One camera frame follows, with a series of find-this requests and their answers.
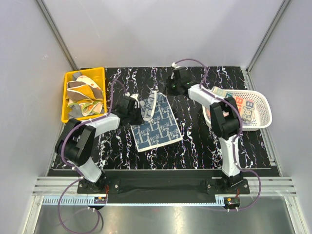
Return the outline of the folded colourful lettered towel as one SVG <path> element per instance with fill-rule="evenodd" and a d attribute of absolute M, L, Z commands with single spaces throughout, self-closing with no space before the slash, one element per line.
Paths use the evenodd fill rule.
<path fill-rule="evenodd" d="M 251 123 L 254 120 L 256 103 L 246 93 L 242 93 L 241 91 L 226 91 L 216 86 L 211 89 L 211 92 L 223 98 L 233 97 L 242 121 Z"/>

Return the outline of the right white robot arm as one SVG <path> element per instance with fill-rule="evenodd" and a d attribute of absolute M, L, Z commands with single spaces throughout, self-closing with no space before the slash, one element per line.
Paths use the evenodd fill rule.
<path fill-rule="evenodd" d="M 242 132 L 242 119 L 233 97 L 221 97 L 196 82 L 186 67 L 171 65 L 172 74 L 166 80 L 165 93 L 183 95 L 210 111 L 211 130 L 218 137 L 222 152 L 220 188 L 233 193 L 243 181 L 239 164 L 238 138 Z"/>

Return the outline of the blue white patterned towel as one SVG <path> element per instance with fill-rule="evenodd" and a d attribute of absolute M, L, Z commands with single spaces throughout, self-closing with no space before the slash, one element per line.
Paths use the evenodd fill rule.
<path fill-rule="evenodd" d="M 163 93 L 152 91 L 148 98 L 139 103 L 144 123 L 131 126 L 138 152 L 182 140 L 176 118 L 167 97 Z"/>

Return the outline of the yellow plastic bin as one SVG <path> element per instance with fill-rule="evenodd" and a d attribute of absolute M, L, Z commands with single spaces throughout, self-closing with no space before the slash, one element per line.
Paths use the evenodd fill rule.
<path fill-rule="evenodd" d="M 108 112 L 103 67 L 68 72 L 64 76 L 61 122 L 88 120 Z"/>

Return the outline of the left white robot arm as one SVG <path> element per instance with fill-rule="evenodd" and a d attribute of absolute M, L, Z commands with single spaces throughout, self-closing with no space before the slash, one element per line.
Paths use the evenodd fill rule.
<path fill-rule="evenodd" d="M 116 107 L 98 119 L 70 119 L 63 129 L 55 153 L 82 177 L 88 191 L 100 193 L 107 187 L 106 175 L 92 160 L 94 139 L 125 125 L 142 124 L 139 94 L 124 95 Z"/>

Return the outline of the white plastic basket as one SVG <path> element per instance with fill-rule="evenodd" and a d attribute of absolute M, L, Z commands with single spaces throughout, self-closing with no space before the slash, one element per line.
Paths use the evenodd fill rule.
<path fill-rule="evenodd" d="M 252 90 L 226 90 L 226 91 L 241 91 L 246 93 L 248 97 L 256 103 L 254 120 L 251 123 L 243 123 L 243 131 L 257 131 L 267 128 L 272 122 L 272 113 L 267 99 L 259 92 Z"/>

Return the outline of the aluminium frame rail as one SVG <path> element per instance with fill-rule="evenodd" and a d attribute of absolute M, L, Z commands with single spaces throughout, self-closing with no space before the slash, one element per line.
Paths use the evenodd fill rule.
<path fill-rule="evenodd" d="M 32 195 L 60 195 L 77 177 L 40 176 L 37 178 Z M 259 184 L 255 177 L 247 177 L 251 196 L 258 193 Z M 293 181 L 289 177 L 262 177 L 261 196 L 296 196 Z"/>

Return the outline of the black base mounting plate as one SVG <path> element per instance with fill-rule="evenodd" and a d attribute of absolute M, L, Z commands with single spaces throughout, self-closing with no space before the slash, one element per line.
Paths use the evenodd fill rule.
<path fill-rule="evenodd" d="M 178 204 L 215 202 L 216 195 L 248 195 L 246 179 L 226 187 L 221 170 L 107 170 L 101 187 L 83 180 L 77 192 L 107 195 L 109 204 Z"/>

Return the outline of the black marble pattern mat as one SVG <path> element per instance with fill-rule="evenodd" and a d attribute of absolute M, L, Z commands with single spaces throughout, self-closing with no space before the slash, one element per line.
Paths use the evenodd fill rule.
<path fill-rule="evenodd" d="M 210 129 L 209 110 L 185 97 L 163 97 L 168 67 L 128 67 L 88 69 L 84 75 L 93 79 L 113 97 L 121 100 L 124 90 L 138 93 L 147 101 L 157 92 L 155 119 L 144 126 L 124 126 L 95 138 L 91 158 L 104 170 L 109 169 L 218 169 L 222 152 L 217 136 Z M 272 121 L 266 98 L 247 90 L 239 67 L 211 67 L 206 87 L 220 87 L 255 104 L 252 122 L 243 124 L 239 137 L 242 168 L 268 168 L 269 156 L 261 129 Z"/>

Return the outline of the pile of orange grey cloths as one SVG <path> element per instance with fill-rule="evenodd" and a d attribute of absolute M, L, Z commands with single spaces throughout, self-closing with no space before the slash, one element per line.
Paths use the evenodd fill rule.
<path fill-rule="evenodd" d="M 103 89 L 88 76 L 75 72 L 65 86 L 65 104 L 69 118 L 83 118 L 105 113 Z"/>

